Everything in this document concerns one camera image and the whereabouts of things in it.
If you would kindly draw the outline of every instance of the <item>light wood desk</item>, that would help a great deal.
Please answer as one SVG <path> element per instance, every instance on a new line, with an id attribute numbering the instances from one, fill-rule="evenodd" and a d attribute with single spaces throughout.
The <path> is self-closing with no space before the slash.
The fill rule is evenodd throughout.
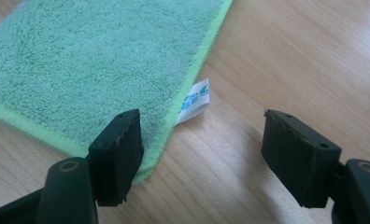
<path id="1" fill-rule="evenodd" d="M 0 1 L 0 20 L 20 0 Z M 261 155 L 266 108 L 370 160 L 370 1 L 234 0 L 204 66 L 211 105 L 177 126 L 153 175 L 101 223 L 330 223 L 298 206 Z M 0 206 L 64 155 L 0 124 Z"/>

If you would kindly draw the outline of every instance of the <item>towel label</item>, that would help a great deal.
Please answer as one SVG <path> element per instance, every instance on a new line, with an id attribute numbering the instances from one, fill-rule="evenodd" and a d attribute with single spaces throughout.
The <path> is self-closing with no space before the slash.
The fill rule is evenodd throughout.
<path id="1" fill-rule="evenodd" d="M 179 111 L 177 124 L 200 114 L 209 105 L 208 78 L 194 84 Z"/>

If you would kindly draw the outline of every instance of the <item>microfiber cloth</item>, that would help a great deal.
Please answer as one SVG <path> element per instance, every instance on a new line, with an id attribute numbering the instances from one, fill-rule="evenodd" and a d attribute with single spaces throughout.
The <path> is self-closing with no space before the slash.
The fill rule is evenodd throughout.
<path id="1" fill-rule="evenodd" d="M 231 0 L 26 0 L 0 23 L 0 120 L 69 155 L 139 108 L 153 171 Z"/>

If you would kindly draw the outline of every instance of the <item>table surface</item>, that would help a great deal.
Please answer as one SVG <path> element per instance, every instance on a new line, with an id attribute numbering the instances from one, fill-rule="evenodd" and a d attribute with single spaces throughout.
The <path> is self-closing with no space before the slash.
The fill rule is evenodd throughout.
<path id="1" fill-rule="evenodd" d="M 0 20 L 20 0 L 0 0 Z M 176 127 L 152 176 L 101 223 L 330 223 L 301 208 L 261 155 L 265 109 L 370 160 L 370 1 L 234 0 L 199 79 L 211 104 Z M 0 206 L 65 155 L 0 124 Z"/>

